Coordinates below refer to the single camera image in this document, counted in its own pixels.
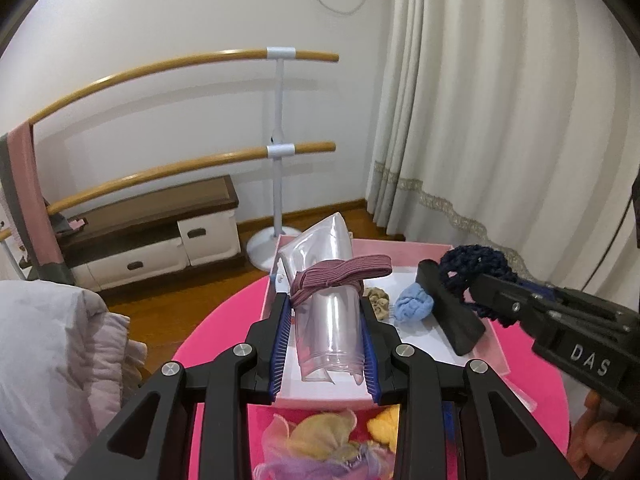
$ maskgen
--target curtain trim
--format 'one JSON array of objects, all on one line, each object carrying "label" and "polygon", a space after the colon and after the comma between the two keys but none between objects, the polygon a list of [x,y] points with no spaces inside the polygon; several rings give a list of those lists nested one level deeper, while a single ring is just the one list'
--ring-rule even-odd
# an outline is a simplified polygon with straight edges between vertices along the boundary
[{"label": "curtain trim", "polygon": [[460,231],[471,233],[478,237],[482,244],[488,245],[494,249],[502,251],[507,258],[511,269],[525,280],[541,283],[540,280],[534,278],[529,269],[527,269],[524,259],[518,251],[504,247],[490,240],[486,227],[477,220],[462,216],[453,209],[453,204],[446,198],[435,196],[422,190],[422,181],[417,178],[400,178],[399,173],[395,173],[385,167],[384,162],[374,162],[374,173],[380,174],[383,182],[396,184],[398,189],[404,191],[413,191],[419,193],[418,202],[431,210],[443,213],[449,223]]}]

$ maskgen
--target dark blue knitted hair tie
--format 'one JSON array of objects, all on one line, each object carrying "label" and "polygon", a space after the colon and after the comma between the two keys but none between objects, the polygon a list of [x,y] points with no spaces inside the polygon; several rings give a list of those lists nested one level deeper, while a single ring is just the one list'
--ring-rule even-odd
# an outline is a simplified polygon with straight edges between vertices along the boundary
[{"label": "dark blue knitted hair tie", "polygon": [[480,274],[488,274],[507,282],[516,282],[518,275],[511,270],[507,258],[500,251],[482,245],[460,245],[447,251],[440,260],[440,280],[445,288],[463,304],[472,308],[479,317],[499,321],[504,327],[514,320],[496,314],[495,310],[475,303],[467,303],[464,298],[469,285]]}]

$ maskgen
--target blue scrunchie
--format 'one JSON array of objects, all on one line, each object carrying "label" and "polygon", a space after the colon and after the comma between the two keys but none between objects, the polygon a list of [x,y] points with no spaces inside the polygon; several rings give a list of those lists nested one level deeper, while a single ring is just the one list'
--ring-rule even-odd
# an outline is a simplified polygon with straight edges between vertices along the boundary
[{"label": "blue scrunchie", "polygon": [[400,293],[394,305],[397,321],[420,321],[433,310],[433,298],[417,283],[412,283]]}]

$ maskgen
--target purple ribbed hair tie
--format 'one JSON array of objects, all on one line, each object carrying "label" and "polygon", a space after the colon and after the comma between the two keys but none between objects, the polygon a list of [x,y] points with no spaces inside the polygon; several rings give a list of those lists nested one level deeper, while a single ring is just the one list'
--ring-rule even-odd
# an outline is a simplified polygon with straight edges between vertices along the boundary
[{"label": "purple ribbed hair tie", "polygon": [[388,276],[393,271],[386,254],[366,254],[351,260],[323,260],[297,272],[290,288],[291,304],[296,307],[311,295],[330,286],[351,285],[360,295],[362,280]]}]

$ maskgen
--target drawer handle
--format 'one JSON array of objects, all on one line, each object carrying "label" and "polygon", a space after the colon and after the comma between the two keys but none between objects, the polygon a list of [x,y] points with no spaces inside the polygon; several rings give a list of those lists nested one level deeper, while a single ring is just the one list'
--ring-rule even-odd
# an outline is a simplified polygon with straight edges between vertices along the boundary
[{"label": "drawer handle", "polygon": [[187,233],[187,238],[190,240],[191,238],[198,238],[199,236],[204,236],[207,234],[207,230],[204,227],[199,227],[197,229],[192,229]]},{"label": "drawer handle", "polygon": [[142,269],[142,267],[144,267],[145,264],[142,262],[131,262],[128,266],[127,269],[129,270],[136,270],[136,269]]}]

